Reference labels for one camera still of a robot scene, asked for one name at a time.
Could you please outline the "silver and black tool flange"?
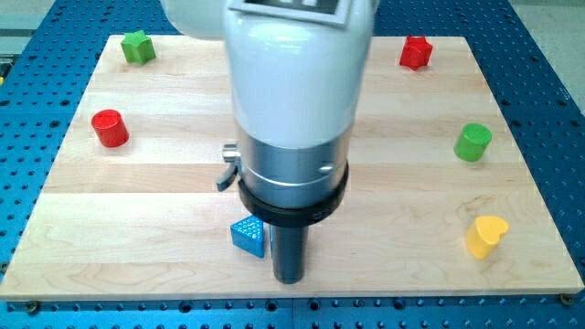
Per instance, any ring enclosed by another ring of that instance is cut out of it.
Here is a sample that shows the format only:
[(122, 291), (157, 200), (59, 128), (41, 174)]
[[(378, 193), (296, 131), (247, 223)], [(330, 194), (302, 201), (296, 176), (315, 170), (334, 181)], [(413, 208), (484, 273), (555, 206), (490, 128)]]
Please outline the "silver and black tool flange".
[(237, 128), (237, 141), (222, 150), (228, 169), (217, 189), (238, 183), (239, 198), (260, 220), (302, 228), (330, 216), (341, 203), (349, 176), (349, 131), (311, 147), (288, 148), (258, 140)]

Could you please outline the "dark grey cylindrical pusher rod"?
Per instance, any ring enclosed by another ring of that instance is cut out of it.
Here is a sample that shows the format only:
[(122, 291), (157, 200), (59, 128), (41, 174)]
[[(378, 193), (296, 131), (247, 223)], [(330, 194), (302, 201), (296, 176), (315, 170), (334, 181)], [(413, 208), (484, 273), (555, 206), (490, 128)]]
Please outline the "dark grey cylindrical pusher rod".
[(308, 227), (283, 228), (270, 225), (270, 248), (275, 278), (294, 284), (304, 276)]

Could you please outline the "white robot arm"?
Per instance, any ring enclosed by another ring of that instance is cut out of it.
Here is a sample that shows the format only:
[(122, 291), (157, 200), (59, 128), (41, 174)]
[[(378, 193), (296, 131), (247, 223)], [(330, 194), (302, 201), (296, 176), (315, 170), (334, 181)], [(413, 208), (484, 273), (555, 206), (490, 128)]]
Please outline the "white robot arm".
[(341, 203), (348, 145), (378, 3), (365, 0), (164, 0), (176, 30), (221, 40), (237, 140), (217, 188), (270, 228), (272, 268), (304, 274), (308, 228)]

